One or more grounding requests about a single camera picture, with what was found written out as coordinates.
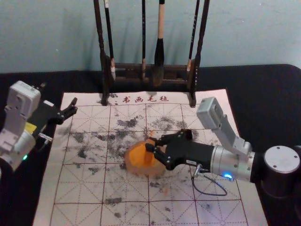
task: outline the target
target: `yellow label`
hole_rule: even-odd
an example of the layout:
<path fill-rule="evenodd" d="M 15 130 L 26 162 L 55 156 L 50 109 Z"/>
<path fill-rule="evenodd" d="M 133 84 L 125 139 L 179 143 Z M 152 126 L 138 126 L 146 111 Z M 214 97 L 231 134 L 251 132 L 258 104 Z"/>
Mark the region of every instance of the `yellow label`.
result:
<path fill-rule="evenodd" d="M 30 134 L 33 134 L 33 132 L 35 131 L 36 128 L 37 128 L 37 126 L 30 124 L 29 122 L 27 122 L 25 125 L 25 130 L 27 132 L 29 132 Z"/>

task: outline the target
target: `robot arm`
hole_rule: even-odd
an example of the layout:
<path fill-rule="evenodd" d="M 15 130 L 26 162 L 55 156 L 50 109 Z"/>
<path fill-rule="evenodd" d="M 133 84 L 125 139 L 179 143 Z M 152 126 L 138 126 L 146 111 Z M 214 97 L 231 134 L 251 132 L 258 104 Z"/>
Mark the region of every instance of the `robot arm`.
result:
<path fill-rule="evenodd" d="M 214 97 L 203 99 L 197 116 L 205 129 L 211 129 L 222 146 L 205 145 L 192 141 L 192 132 L 182 129 L 159 139 L 152 138 L 155 145 L 146 144 L 146 150 L 173 170 L 179 164 L 196 166 L 194 177 L 212 172 L 234 181 L 255 183 L 271 196 L 287 196 L 295 183 L 300 167 L 300 156 L 291 148 L 275 146 L 264 154 L 252 151 L 251 144 L 235 135 L 227 116 Z M 160 147 L 166 145 L 165 152 Z"/>
<path fill-rule="evenodd" d="M 4 173 L 18 168 L 39 137 L 45 139 L 45 144 L 52 141 L 43 134 L 47 125 L 62 124 L 77 111 L 76 98 L 62 111 L 47 100 L 41 101 L 44 86 L 35 88 L 18 81 L 9 89 L 6 119 L 0 132 L 0 180 L 6 177 Z"/>

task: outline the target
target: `black table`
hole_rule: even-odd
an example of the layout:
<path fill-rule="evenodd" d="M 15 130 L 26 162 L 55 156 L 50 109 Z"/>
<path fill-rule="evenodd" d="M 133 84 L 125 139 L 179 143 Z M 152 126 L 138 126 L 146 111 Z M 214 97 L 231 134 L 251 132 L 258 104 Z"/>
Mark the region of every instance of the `black table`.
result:
<path fill-rule="evenodd" d="M 197 90 L 227 89 L 241 137 L 254 151 L 274 145 L 301 145 L 301 70 L 292 65 L 250 65 L 201 68 Z M 42 98 L 60 106 L 64 92 L 101 92 L 100 72 L 53 72 L 0 74 L 0 109 L 6 105 L 9 87 L 18 80 L 38 86 L 46 81 Z M 143 91 L 135 85 L 117 84 L 112 92 Z M 157 91 L 169 91 L 163 86 Z M 0 110 L 0 128 L 5 114 Z M 53 135 L 49 127 L 47 134 Z M 32 225 L 42 177 L 50 148 L 32 153 L 16 171 L 9 206 L 3 219 L 10 226 Z M 301 225 L 293 210 L 301 186 L 289 198 L 277 200 L 257 190 L 268 223 L 272 226 Z"/>

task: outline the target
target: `calligraphy felt mat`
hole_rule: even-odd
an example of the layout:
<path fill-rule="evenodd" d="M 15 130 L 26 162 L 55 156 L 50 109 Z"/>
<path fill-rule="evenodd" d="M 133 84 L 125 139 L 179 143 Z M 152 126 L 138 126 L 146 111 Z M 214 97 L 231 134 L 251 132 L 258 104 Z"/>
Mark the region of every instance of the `calligraphy felt mat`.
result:
<path fill-rule="evenodd" d="M 254 184 L 208 173 L 227 196 L 198 193 L 191 184 L 194 167 L 180 165 L 153 179 L 125 170 L 126 149 L 152 133 L 154 137 L 192 129 L 193 139 L 219 144 L 190 108 L 187 94 L 171 92 L 116 93 L 101 106 L 99 94 L 65 93 L 62 108 L 78 98 L 78 112 L 57 126 L 43 178 L 34 225 L 267 225 Z M 197 92 L 216 97 L 234 131 L 226 90 Z M 221 190 L 204 178 L 196 186 Z"/>

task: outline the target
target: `blue wall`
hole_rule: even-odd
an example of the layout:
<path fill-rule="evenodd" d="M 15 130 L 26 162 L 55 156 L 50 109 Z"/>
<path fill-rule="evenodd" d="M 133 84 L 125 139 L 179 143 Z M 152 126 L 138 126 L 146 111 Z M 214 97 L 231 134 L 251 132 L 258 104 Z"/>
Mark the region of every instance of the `blue wall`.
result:
<path fill-rule="evenodd" d="M 158 0 L 146 2 L 146 59 L 153 63 Z M 166 0 L 166 64 L 187 63 L 195 2 Z M 141 62 L 141 0 L 109 3 L 115 61 Z M 301 1 L 211 0 L 201 66 L 253 64 L 301 68 Z M 0 73 L 99 69 L 93 0 L 0 0 Z"/>

